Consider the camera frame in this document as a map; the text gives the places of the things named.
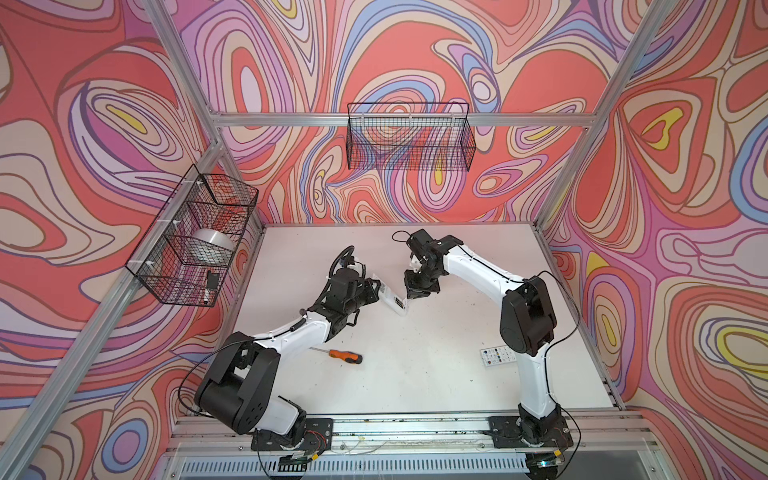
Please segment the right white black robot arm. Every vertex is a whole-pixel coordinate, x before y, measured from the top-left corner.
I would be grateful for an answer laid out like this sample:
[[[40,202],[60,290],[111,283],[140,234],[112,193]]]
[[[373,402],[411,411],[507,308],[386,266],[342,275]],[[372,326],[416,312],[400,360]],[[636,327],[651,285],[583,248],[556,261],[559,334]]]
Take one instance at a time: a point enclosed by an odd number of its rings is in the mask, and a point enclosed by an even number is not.
[[[498,304],[499,334],[514,351],[518,364],[521,436],[530,444],[543,443],[562,419],[546,366],[557,326],[546,282],[538,276],[522,277],[502,269],[453,235],[435,239],[420,229],[409,234],[405,244],[411,252],[411,267],[404,274],[408,299],[438,293],[440,279],[453,275]]]

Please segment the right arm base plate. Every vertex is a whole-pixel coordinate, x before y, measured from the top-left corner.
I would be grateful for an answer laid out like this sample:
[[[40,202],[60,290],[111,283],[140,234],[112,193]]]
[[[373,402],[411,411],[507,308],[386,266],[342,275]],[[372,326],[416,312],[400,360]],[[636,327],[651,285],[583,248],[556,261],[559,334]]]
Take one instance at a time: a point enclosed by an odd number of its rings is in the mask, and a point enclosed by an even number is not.
[[[498,449],[534,448],[566,450],[574,445],[570,429],[559,411],[537,419],[523,416],[491,416],[488,428],[482,433],[489,436]]]

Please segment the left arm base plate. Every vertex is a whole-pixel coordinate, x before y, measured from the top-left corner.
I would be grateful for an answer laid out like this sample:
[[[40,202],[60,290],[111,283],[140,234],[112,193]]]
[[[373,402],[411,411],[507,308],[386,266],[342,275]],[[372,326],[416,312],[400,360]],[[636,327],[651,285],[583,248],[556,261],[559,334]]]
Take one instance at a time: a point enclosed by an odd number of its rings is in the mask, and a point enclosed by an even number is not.
[[[254,452],[318,453],[332,446],[334,420],[330,417],[300,418],[287,433],[257,429],[251,441]]]

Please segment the long white remote control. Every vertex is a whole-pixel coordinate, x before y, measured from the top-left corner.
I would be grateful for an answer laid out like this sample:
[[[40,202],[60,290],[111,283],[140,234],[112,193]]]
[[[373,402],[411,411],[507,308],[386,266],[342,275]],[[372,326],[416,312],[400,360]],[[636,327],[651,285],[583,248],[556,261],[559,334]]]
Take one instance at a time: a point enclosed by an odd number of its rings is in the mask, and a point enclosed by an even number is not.
[[[378,298],[393,312],[401,317],[408,313],[408,301],[398,296],[389,286],[382,283],[378,290]]]

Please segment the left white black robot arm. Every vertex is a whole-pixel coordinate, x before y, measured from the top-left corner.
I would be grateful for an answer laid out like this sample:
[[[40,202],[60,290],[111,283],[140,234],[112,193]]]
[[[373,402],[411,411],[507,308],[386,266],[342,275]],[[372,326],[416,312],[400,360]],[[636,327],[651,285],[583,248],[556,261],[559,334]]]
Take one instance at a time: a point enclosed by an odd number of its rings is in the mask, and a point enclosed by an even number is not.
[[[214,355],[195,393],[196,405],[237,434],[303,434],[304,410],[273,393],[281,361],[330,341],[353,324],[351,316],[380,300],[382,288],[378,278],[342,267],[297,320],[277,332],[233,333]]]

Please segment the orange handle screwdriver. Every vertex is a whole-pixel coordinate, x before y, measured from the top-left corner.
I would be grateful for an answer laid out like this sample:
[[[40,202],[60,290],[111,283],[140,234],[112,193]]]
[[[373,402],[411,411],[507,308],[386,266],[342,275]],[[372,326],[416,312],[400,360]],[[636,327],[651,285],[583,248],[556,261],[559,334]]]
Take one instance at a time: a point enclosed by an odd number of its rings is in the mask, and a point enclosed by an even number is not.
[[[348,364],[360,365],[363,362],[363,356],[361,354],[351,352],[351,351],[342,351],[342,350],[336,350],[336,349],[320,349],[317,347],[311,347],[311,350],[319,351],[321,353],[327,354],[330,358],[341,360]]]

